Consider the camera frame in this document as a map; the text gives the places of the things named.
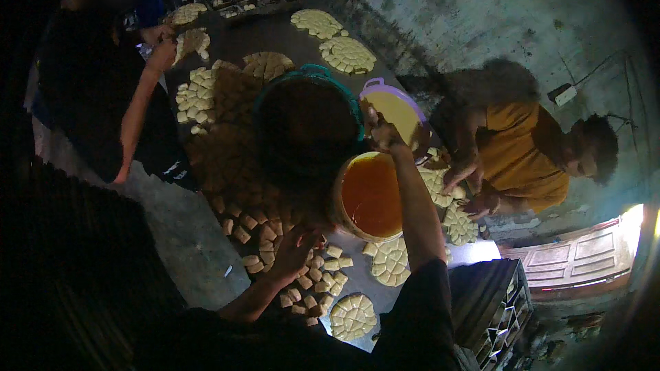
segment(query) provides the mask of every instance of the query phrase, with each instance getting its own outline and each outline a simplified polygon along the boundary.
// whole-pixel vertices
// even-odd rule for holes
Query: yellow bucket
[[[391,235],[386,233],[385,236],[378,236],[373,235],[375,233],[369,234],[364,232],[353,222],[353,219],[347,213],[344,206],[344,200],[342,198],[344,179],[346,178],[346,175],[351,167],[360,161],[373,161],[375,159],[386,162],[390,167],[392,167],[392,169],[394,169],[394,161],[392,160],[392,157],[386,153],[381,152],[362,153],[361,155],[357,155],[349,159],[343,164],[342,168],[339,170],[337,179],[334,180],[333,198],[331,202],[329,217],[333,223],[337,225],[337,228],[343,230],[344,232],[352,233],[353,235],[356,235],[359,238],[362,238],[365,241],[371,243],[384,243],[399,238],[400,235],[403,234],[401,227],[390,230],[390,232],[394,233]]]

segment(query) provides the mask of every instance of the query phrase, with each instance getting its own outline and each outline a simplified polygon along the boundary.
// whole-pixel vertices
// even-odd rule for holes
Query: table
[[[297,29],[290,22],[290,14],[270,15],[268,17],[246,20],[243,23],[233,25],[231,20],[224,20],[216,12],[201,13],[199,19],[194,23],[186,25],[185,29],[194,27],[207,27],[207,33],[211,37],[209,47],[210,60],[204,63],[197,54],[188,55],[183,61],[179,62],[177,68],[171,71],[167,77],[169,94],[172,99],[173,109],[176,110],[176,87],[188,81],[188,72],[200,66],[210,68],[210,65],[216,59],[222,59],[232,62],[238,66],[244,66],[243,56],[257,52],[279,52],[287,55],[296,66],[302,66],[306,63],[315,63],[326,66],[332,72],[333,77],[348,87],[355,97],[358,97],[362,91],[364,83],[371,78],[383,78],[387,85],[401,88],[390,70],[385,67],[384,62],[378,60],[374,65],[374,70],[366,75],[348,75],[332,67],[321,57],[318,46],[321,40],[317,37],[309,36],[306,31]],[[191,124],[180,124],[180,134],[183,139],[190,137],[189,129]],[[322,206],[322,199],[312,201],[316,206]],[[376,313],[388,312],[394,306],[394,302],[399,296],[400,286],[391,287],[378,283],[371,275],[370,256],[362,255],[362,249],[365,242],[353,235],[335,232],[328,237],[329,244],[340,246],[344,251],[342,255],[353,258],[354,266],[342,271],[349,277],[349,281],[344,285],[343,291],[334,301],[342,297],[353,294],[363,293],[367,295],[374,303]],[[453,256],[450,268],[454,266],[474,263],[477,261],[489,261],[499,257],[499,251],[493,241],[478,240],[476,244],[466,244],[462,247],[449,245]],[[322,317],[320,322],[330,332],[329,317]],[[373,330],[361,337],[350,341],[350,343],[360,349],[371,351],[374,343],[371,340],[373,334],[380,330],[380,326],[375,326]]]

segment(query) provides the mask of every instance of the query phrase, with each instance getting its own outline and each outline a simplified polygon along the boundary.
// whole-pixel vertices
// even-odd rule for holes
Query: floor
[[[36,82],[33,69],[25,106],[31,105]],[[105,184],[87,168],[61,132],[51,132],[34,118],[32,124],[36,154],[44,162],[91,185],[115,190],[143,206],[158,254],[190,307],[216,310],[247,289],[250,280],[240,257],[222,234],[203,196],[147,175],[136,161],[125,184]]]

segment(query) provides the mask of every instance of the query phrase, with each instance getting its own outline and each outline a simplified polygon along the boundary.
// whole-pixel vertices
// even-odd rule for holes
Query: orange liquid
[[[346,214],[369,235],[401,232],[401,199],[392,162],[383,157],[354,162],[344,175],[341,198]]]

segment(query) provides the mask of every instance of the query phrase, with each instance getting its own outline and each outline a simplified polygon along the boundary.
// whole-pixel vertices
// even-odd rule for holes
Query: bucket
[[[362,111],[368,106],[383,114],[397,127],[403,141],[412,149],[417,165],[424,162],[431,140],[431,127],[417,103],[397,87],[385,85],[383,78],[367,80],[360,93]]]
[[[346,175],[350,171],[351,167],[359,161],[371,161],[374,159],[385,161],[390,167],[392,167],[392,169],[394,169],[394,161],[392,160],[392,157],[386,153],[381,152],[362,153],[361,155],[354,156],[353,158],[346,161],[340,169],[337,178],[334,180],[329,218],[334,224],[343,228],[344,231],[352,233],[353,235],[358,236],[367,242],[385,243],[387,241],[399,238],[400,235],[403,234],[401,228],[398,228],[392,235],[389,236],[377,236],[372,235],[373,233],[369,234],[368,232],[364,232],[361,228],[355,225],[355,223],[353,223],[351,216],[346,211],[344,206],[344,198],[342,197],[344,179],[346,178]]]
[[[285,142],[281,141],[273,132],[274,126],[271,122],[274,120],[274,115],[272,109],[268,107],[269,101],[272,100],[269,100],[268,97],[277,86],[284,83],[288,85],[295,81],[305,81],[338,91],[346,103],[346,111],[352,117],[355,131],[352,140],[346,143],[341,142],[338,149],[319,147],[322,153],[329,155],[323,159],[315,159],[315,152],[311,152],[309,155],[298,154],[301,152],[300,150],[289,149],[294,147],[292,145],[287,145],[285,147],[287,149],[283,149],[282,145]],[[335,172],[344,161],[366,151],[364,120],[357,99],[348,88],[332,78],[329,70],[320,65],[305,64],[297,71],[288,72],[272,80],[255,100],[253,123],[257,132],[260,162],[271,180],[282,186],[305,183],[305,179],[319,177],[329,177],[332,181],[336,175]]]

